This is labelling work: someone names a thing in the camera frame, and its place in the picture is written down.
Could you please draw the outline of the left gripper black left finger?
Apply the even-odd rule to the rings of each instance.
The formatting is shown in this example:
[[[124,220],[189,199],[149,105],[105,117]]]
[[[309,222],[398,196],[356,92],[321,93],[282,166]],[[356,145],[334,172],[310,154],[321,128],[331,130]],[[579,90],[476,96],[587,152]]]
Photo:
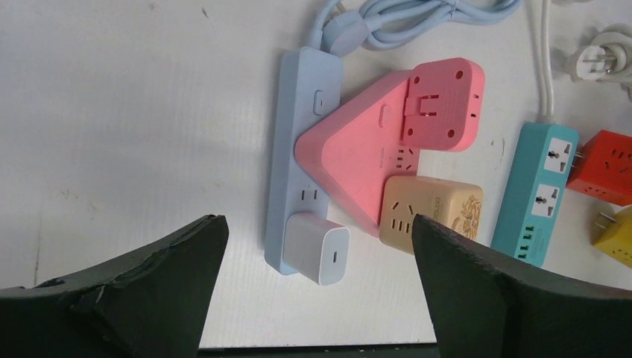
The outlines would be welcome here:
[[[1,291],[3,357],[196,357],[229,238],[208,215],[38,286]]]

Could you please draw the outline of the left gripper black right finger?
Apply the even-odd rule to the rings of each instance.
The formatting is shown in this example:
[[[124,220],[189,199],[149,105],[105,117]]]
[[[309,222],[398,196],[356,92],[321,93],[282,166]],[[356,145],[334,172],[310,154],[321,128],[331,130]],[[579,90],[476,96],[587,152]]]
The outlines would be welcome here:
[[[555,274],[427,216],[414,256],[442,357],[629,357],[631,292]]]

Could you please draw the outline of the beige wooden cube adapter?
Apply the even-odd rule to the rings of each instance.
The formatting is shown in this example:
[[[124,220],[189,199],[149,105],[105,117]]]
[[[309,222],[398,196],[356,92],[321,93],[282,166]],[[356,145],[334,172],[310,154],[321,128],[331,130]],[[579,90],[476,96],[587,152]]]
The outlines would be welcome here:
[[[379,240],[413,254],[411,233],[417,215],[428,216],[475,240],[483,201],[483,189],[474,184],[426,176],[393,176],[385,184]]]

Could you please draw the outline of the yellow cube plug adapter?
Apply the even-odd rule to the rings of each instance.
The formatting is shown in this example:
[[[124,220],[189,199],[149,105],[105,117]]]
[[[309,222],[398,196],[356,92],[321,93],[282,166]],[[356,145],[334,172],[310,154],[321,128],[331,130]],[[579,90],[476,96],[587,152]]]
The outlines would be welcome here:
[[[631,268],[631,206],[617,213],[600,212],[593,224],[599,231],[592,246]]]

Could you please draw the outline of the teal power strip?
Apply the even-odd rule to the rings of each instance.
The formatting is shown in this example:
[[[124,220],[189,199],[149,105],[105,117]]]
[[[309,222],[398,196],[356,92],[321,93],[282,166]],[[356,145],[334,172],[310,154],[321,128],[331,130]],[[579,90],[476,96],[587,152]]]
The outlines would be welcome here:
[[[525,123],[490,247],[541,267],[546,258],[579,133],[556,124]]]

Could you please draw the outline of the red cube plug adapter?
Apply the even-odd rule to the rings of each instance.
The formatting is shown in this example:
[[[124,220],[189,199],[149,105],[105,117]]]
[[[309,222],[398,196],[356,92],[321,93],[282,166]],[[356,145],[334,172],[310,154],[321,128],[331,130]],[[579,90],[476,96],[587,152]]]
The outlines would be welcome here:
[[[631,204],[631,137],[601,130],[580,150],[566,187],[621,207]]]

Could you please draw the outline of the pink triangular plug adapter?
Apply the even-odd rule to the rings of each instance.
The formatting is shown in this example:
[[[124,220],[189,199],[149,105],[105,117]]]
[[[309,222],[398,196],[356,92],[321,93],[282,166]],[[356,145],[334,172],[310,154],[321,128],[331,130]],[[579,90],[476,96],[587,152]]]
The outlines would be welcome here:
[[[415,175],[420,152],[403,145],[411,71],[391,72],[300,135],[300,167],[371,236],[379,235],[386,180]]]

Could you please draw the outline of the pink square plug adapter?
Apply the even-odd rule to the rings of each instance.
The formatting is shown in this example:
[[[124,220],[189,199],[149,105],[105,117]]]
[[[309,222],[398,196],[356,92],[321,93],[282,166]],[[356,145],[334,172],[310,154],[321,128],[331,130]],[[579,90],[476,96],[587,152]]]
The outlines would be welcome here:
[[[484,70],[456,57],[421,63],[410,75],[402,142],[423,150],[459,152],[478,134]]]

